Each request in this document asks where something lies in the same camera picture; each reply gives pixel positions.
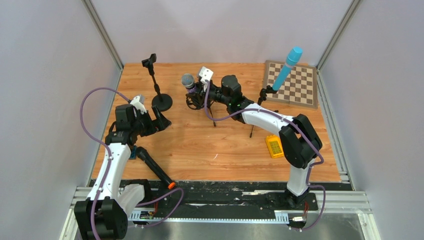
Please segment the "tripod stand with shock mount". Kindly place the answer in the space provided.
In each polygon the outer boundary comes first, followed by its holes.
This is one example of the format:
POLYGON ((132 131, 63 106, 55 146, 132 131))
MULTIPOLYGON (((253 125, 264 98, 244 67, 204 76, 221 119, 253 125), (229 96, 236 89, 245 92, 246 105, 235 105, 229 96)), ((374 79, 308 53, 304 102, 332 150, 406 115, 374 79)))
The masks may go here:
POLYGON ((187 90, 186 96, 186 105, 191 110, 201 110, 207 108, 208 113, 211 117, 213 117, 213 112, 211 106, 215 102, 214 100, 208 98, 206 100, 206 92, 202 87, 198 88, 193 86, 187 90))

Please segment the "purple glitter microphone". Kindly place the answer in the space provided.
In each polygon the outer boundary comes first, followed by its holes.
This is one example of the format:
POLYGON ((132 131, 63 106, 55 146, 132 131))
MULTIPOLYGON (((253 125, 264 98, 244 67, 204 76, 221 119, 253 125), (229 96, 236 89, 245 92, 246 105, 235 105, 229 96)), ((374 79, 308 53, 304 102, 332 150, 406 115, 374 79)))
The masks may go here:
POLYGON ((197 87, 195 85, 195 78, 190 73, 185 73, 182 75, 181 84, 185 87, 189 94, 195 93, 197 91, 197 87))

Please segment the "black tripod clip stand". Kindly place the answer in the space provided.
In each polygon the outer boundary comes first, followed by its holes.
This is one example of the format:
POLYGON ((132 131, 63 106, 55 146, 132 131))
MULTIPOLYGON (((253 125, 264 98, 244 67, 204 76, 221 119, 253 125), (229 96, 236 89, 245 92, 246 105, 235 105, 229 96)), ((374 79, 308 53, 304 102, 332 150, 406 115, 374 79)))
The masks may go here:
POLYGON ((263 101, 267 100, 267 94, 276 94, 278 91, 274 90, 272 86, 267 85, 265 88, 262 88, 259 92, 259 98, 257 101, 258 105, 261 105, 263 101))

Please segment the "blue toy microphone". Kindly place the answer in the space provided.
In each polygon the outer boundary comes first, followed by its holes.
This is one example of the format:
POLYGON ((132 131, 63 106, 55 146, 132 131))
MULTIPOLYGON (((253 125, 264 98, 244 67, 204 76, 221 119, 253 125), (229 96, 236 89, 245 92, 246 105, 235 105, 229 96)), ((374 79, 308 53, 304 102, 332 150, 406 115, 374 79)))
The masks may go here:
POLYGON ((275 82, 272 85, 274 91, 278 91, 284 84, 286 78, 291 73, 292 68, 298 64, 303 54, 303 49, 299 46, 293 47, 288 53, 283 67, 280 70, 275 82))

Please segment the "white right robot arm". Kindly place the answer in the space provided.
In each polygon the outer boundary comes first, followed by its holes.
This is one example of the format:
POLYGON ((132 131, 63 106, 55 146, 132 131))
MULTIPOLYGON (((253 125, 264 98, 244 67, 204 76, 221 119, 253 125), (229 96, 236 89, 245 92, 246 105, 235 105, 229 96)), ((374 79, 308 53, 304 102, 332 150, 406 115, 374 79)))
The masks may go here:
POLYGON ((279 137, 285 159, 291 165, 285 194, 294 203, 302 201, 310 190, 311 169, 324 162, 320 149, 323 144, 306 115, 288 116, 268 110, 243 96, 235 75, 226 75, 221 86, 210 77, 199 74, 200 98, 205 104, 217 102, 226 105, 228 118, 266 130, 279 137))

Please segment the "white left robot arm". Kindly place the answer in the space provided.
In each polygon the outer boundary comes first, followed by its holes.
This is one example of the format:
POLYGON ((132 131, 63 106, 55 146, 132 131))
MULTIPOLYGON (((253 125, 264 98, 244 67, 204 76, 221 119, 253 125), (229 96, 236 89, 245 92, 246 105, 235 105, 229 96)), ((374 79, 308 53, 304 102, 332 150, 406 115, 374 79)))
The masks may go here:
POLYGON ((145 198, 147 184, 127 185, 120 192, 120 182, 138 137, 146 137, 171 125, 157 106, 151 108, 155 119, 141 103, 115 108, 115 121, 105 137, 106 151, 97 180, 86 200, 78 201, 74 215, 82 239, 121 240, 128 229, 128 217, 145 198))

